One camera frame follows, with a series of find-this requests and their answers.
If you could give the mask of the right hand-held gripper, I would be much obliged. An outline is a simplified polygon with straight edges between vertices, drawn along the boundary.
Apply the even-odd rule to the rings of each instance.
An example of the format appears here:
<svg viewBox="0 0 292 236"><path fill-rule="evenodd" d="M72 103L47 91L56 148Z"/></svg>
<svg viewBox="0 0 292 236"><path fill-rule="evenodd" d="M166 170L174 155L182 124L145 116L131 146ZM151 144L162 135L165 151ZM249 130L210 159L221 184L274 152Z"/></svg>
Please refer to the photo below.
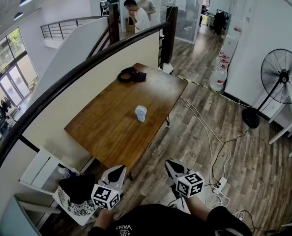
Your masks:
<svg viewBox="0 0 292 236"><path fill-rule="evenodd" d="M180 194L185 198L190 198L202 191L204 177L200 172L190 170L188 173L185 173L186 169L182 163L174 159L167 159L165 161L165 169L170 179L172 179L172 175L177 175L171 186L175 195Z"/></svg>

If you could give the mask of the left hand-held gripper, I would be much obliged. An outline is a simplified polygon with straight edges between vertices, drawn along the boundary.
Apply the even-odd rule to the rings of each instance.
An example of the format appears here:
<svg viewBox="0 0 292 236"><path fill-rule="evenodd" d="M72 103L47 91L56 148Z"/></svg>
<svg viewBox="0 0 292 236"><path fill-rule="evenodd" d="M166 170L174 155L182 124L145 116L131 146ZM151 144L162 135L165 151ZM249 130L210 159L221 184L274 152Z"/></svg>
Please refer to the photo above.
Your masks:
<svg viewBox="0 0 292 236"><path fill-rule="evenodd" d="M118 204L126 172L125 165L115 166L104 172L105 176L94 185L91 193L91 199L96 206L112 210Z"/></svg>

